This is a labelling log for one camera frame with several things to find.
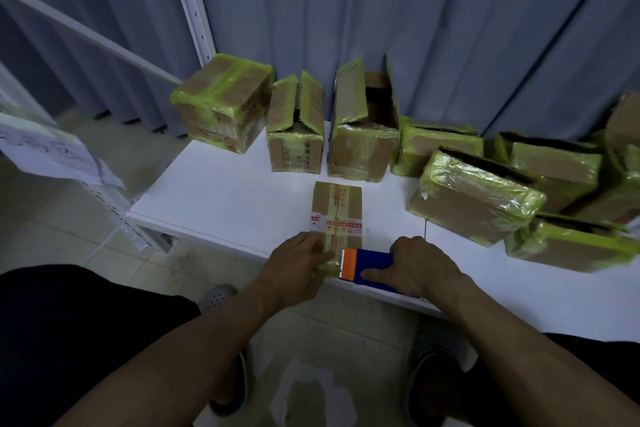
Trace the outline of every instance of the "floor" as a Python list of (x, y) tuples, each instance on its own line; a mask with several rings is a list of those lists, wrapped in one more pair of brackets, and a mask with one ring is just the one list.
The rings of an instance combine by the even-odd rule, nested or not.
[[(75, 111), (61, 124), (103, 158), (128, 195), (143, 192), (188, 141)], [(0, 160), (0, 273), (71, 263), (109, 280), (198, 302), (213, 284), (247, 284), (258, 263), (180, 242), (168, 256), (139, 250), (78, 183), (33, 176)], [(252, 340), (255, 385), (244, 412), (196, 427), (404, 425), (400, 395), (418, 321), (414, 312), (324, 286)], [(447, 426), (464, 425), (448, 419)]]

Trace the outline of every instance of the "black pants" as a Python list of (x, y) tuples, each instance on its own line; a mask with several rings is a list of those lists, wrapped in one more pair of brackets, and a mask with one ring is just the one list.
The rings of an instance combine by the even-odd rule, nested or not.
[[(77, 266), (1, 275), (0, 425), (52, 425), (108, 374), (199, 314), (183, 297), (112, 284)], [(640, 345), (548, 336), (638, 401)], [(518, 424), (482, 360), (465, 375), (463, 403), (476, 426)]]

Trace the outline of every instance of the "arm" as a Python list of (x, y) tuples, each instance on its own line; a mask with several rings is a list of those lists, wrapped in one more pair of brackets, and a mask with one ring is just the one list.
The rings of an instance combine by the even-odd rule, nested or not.
[(587, 365), (514, 316), (422, 237), (401, 237), (394, 265), (366, 280), (425, 297), (467, 335), (526, 426), (637, 426), (640, 407)]
[(276, 248), (258, 278), (220, 307), (154, 342), (78, 401), (56, 427), (188, 426), (238, 352), (277, 311), (312, 299), (332, 258), (301, 233)]

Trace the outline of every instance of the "person's left arm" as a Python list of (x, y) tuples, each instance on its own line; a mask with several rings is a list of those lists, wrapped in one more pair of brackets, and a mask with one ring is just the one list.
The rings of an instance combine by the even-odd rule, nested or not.
[(333, 256), (321, 250), (312, 234), (285, 241), (246, 289), (151, 344), (89, 391), (54, 426), (188, 426), (265, 321), (316, 296), (323, 279), (318, 266)]

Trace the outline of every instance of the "white tabletop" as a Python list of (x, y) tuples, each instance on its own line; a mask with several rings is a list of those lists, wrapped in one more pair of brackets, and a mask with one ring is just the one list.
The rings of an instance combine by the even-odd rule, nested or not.
[[(417, 180), (390, 172), (380, 183), (302, 172), (271, 172), (264, 131), (244, 155), (190, 142), (129, 211), (148, 228), (266, 259), (308, 230), (317, 180), (362, 186), (363, 246), (387, 252), (399, 236), (423, 236), (425, 222), (404, 204)], [(584, 274), (510, 259), (498, 243), (485, 248), (426, 223), (426, 238), (512, 312), (543, 332), (603, 341), (640, 342), (640, 261)], [(333, 279), (334, 285), (429, 314), (426, 301)]]

